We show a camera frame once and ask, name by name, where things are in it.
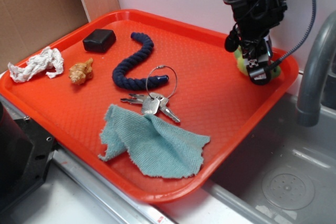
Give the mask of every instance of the tray rim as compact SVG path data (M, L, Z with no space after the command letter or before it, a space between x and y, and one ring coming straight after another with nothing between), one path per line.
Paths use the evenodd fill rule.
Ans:
M214 46L223 46L223 41L227 37L227 34L223 34L217 31L212 31L206 28L190 25L187 23L183 23L177 20L169 19L166 17L154 15L151 13L143 12L140 10L135 9L122 9L117 10L114 12L107 13L92 22L89 22L85 24L84 26L76 29L75 31L63 36L62 38L56 40L55 42L51 43L49 46L51 48L58 48L60 51L65 50L67 47L59 46L65 44L64 42L71 42L71 44L74 44L80 40L83 39L82 33L89 34L94 29L103 27L111 22L120 21L120 20L132 20L132 21L143 21L141 20L143 17L146 17L146 19L151 20L155 19L156 25L153 25L149 22L142 22L145 25L158 27L164 26L164 30L175 32L177 29L179 29L179 35L196 39ZM273 48L273 51L282 55L285 52L283 50ZM40 53L41 50L37 51L36 53L32 54L31 56ZM17 63L17 66L20 66L24 64L27 61L27 58ZM274 91L274 93L268 97L266 102L252 115L252 117L249 118L249 120L242 125L242 127L248 127L247 129L253 129L257 123L266 115L266 113L275 105L275 103L286 93L287 89L294 83L294 81L297 78L297 75L299 73L299 67L297 62L295 61L293 56L290 56L286 58L282 66L284 66L284 70L282 71L283 74L285 74L285 80L282 83L282 85ZM11 94L8 90L5 88L4 79L10 78L9 72L6 71L2 78L0 79L0 94L3 95L6 99L8 99L13 105L17 106L20 110L22 110L25 114L31 116L32 118L37 117L37 112L32 109L28 108L27 105L20 99L16 98L13 94ZM52 134L56 132L55 137L57 139L57 136L59 135L57 132L57 127L54 124L51 124L46 119L40 116L38 122L46 128L48 131L51 131ZM87 163L89 166L97 166L99 167L99 170L97 170L98 173L100 173L103 177L105 177L109 182L116 185L119 189L121 189L126 194L130 195L131 197L134 197L138 200L145 201L152 204L158 204L163 202L170 202L177 200L183 196L186 196L193 191L200 188L205 181L210 177L210 175L215 171L216 168L227 158L227 156L241 143L241 141L246 137L248 132L245 131L238 131L235 135L233 135L229 142L234 141L234 145L230 145L229 148L222 148L213 158L214 162L208 164L206 167L202 168L200 172L192 177L191 181L187 183L185 186L174 190L172 192L166 192L164 194L153 194L144 191L138 187L135 187L132 183L130 183L127 179L125 179L123 176L121 176L117 171L112 170L107 165L101 165L101 160L94 159L90 160L90 164L85 161L85 155L86 155L86 148L81 147L80 145L76 146L76 150L69 150L67 148L67 144L62 144L65 148L67 148L69 151L74 153L76 156L81 158L85 163ZM119 183L116 184L116 181L111 181L109 178L111 175L113 177L117 178Z

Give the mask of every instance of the red tray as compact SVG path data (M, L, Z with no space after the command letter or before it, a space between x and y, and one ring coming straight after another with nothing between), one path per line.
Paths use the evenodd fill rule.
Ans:
M83 48L82 40L97 28L112 29L117 37L105 54ZM117 104L137 113L141 110L138 105L120 101L128 97L129 91L118 88L111 79L117 64L141 48L130 38L133 31L148 34L155 46L152 55L129 72L128 77L147 77L158 65L172 67L179 84L169 106L181 123L175 124L162 113L158 116L187 131L211 136L203 149L204 164L196 176L183 179L144 176L127 153L108 162L98 159L98 154L104 155L106 150L99 134L105 126L104 115L109 105ZM49 79L40 73L28 82L15 83L6 72L0 79L0 93L126 194L150 203L172 201L196 190L209 178L298 74L296 61L288 57L281 64L278 78L265 86L251 83L238 71L233 54L223 48L226 36L138 10L112 12L50 45L58 48L65 60L62 75ZM275 50L275 58L282 54L283 51ZM81 86L72 84L68 69L90 57L93 79ZM26 60L17 65L24 67ZM174 88L173 72L165 68L153 74L171 77L169 85L156 90L170 94Z

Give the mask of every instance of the silver key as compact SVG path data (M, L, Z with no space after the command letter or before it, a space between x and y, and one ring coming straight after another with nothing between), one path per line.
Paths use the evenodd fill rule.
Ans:
M156 114L160 105L160 95L150 93L151 96L145 94L129 94L131 98L122 98L120 101L129 102L131 104L141 104L142 114Z
M129 102L134 104L143 104L144 100L146 100L149 95L144 94L129 94L132 98L122 98L120 101L122 102Z
M142 103L141 113L155 115L160 106L160 100L157 97L148 97Z
M173 119L174 122L180 123L181 120L166 106L167 103L169 102L168 98L164 97L161 94L156 94L156 93L151 93L151 95L155 95L156 97L160 96L159 97L159 100L160 100L159 109L162 111L163 114Z

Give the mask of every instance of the black eraser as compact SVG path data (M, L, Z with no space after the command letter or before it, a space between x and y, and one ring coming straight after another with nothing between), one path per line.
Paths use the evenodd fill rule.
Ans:
M116 41L113 30L96 29L83 40L84 49L91 52L106 52Z

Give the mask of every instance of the teal towel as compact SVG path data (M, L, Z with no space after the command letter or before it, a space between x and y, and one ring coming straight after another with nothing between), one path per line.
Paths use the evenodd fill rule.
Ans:
M152 177L182 178L197 174L203 146L210 137L171 125L155 115L139 115L111 105L100 138L108 161L127 151L141 172Z

